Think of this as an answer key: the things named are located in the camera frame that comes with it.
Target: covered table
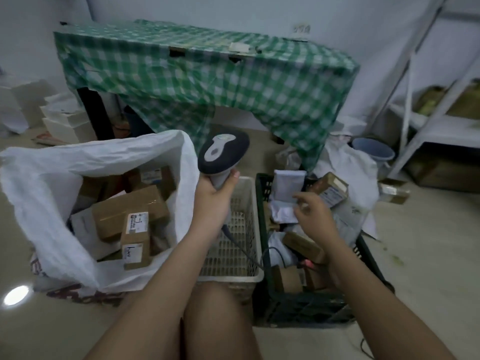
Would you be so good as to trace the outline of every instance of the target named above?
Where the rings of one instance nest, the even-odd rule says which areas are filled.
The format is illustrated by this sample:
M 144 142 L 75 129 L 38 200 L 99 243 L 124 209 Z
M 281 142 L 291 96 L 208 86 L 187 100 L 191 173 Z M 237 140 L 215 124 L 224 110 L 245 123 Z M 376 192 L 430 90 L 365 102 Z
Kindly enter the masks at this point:
M 232 52 L 232 42 L 248 52 Z M 86 89 L 119 95 L 154 132 L 183 130 L 196 148 L 215 106 L 239 108 L 296 147 L 308 170 L 359 69 L 347 54 L 312 42 L 171 22 L 65 25 L 55 43 L 97 135 L 100 117 Z

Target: white plastic basket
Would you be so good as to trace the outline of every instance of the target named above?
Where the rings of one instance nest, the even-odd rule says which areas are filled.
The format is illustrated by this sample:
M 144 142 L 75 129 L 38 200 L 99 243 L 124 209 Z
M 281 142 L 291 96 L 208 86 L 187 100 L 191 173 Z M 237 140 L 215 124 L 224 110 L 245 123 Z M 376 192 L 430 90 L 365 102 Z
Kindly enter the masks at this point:
M 234 239 L 260 263 L 262 247 L 258 225 L 255 180 L 241 176 L 232 195 L 232 218 L 228 228 Z M 227 282 L 232 289 L 246 290 L 249 297 L 255 284 L 262 281 L 264 272 L 220 232 L 218 242 L 207 254 L 199 281 Z

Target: floor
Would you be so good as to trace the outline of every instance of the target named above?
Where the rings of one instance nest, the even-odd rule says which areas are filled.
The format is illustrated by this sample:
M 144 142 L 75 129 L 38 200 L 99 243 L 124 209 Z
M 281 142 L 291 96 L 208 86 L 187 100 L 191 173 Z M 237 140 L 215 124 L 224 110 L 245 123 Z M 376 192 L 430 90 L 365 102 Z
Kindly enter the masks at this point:
M 38 133 L 30 131 L 29 136 Z M 282 146 L 249 130 L 243 175 L 273 169 Z M 38 147 L 29 136 L 0 139 L 8 146 Z M 459 359 L 480 353 L 480 195 L 411 185 L 404 205 L 379 202 L 374 211 L 381 242 L 366 239 L 384 276 L 405 302 Z M 31 247 L 0 194 L 0 297 L 29 284 Z M 81 359 L 112 323 L 116 309 L 33 294 L 16 308 L 0 308 L 0 359 Z M 265 359 L 366 359 L 357 325 L 331 330 L 255 328 Z

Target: wall outlet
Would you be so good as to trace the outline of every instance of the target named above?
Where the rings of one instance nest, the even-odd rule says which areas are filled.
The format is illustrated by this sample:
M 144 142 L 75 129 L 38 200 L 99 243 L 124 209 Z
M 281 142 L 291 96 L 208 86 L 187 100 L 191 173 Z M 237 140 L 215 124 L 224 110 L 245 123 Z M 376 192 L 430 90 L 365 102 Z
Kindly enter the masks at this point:
M 295 24 L 292 27 L 292 34 L 290 36 L 291 39 L 299 40 L 299 41 L 309 41 L 310 39 L 310 24 L 308 23 L 301 23 Z

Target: dark green plastic crate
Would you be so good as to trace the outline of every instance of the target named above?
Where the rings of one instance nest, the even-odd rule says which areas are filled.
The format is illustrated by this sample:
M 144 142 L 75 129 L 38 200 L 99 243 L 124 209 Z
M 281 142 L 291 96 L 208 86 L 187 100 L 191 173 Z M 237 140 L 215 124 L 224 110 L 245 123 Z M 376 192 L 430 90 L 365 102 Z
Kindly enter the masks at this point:
M 257 174 L 258 220 L 260 224 L 261 251 L 268 248 L 268 233 L 265 227 L 263 202 L 268 200 L 273 176 Z M 315 181 L 306 179 L 304 190 Z M 361 236 L 358 236 L 353 251 L 365 265 L 382 281 L 385 279 Z M 303 292 L 297 294 L 275 291 L 270 255 L 263 257 L 265 277 L 253 292 L 253 313 L 258 326 L 273 327 L 334 327 L 355 321 L 350 307 L 342 294 Z

